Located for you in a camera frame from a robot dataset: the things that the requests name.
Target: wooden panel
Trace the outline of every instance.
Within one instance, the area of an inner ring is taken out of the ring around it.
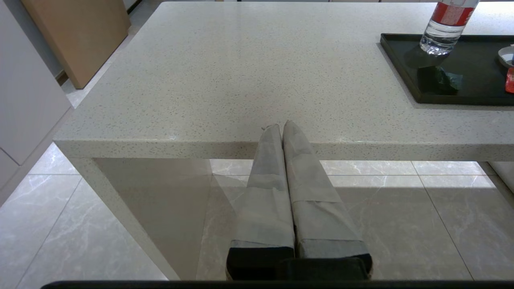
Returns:
[[[83,88],[127,36],[122,0],[22,0],[76,88]]]

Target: tabletop surface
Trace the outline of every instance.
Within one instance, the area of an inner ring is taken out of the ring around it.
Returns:
[[[55,136],[68,157],[253,158],[295,121],[321,159],[514,160],[514,107],[416,103],[381,33],[435,3],[166,2]],[[480,3],[465,34],[513,34]]]

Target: black tray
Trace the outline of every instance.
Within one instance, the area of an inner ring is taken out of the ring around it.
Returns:
[[[383,33],[380,43],[396,70],[419,103],[514,105],[514,94],[505,91],[507,68],[498,50],[514,44],[510,35],[463,35],[446,57],[434,57],[419,47],[420,34]],[[462,87],[453,95],[419,85],[417,70],[440,66],[447,73],[462,75]]]

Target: gray fabric wrap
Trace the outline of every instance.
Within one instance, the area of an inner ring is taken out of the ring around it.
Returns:
[[[233,201],[233,248],[295,247],[291,202],[277,124],[259,140],[245,192]]]
[[[299,257],[344,258],[368,254],[312,146],[292,121],[284,126],[283,143]]]

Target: plastic bottle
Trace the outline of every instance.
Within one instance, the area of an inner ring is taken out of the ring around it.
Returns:
[[[421,49],[432,55],[448,54],[461,37],[479,1],[439,1],[419,43]]]

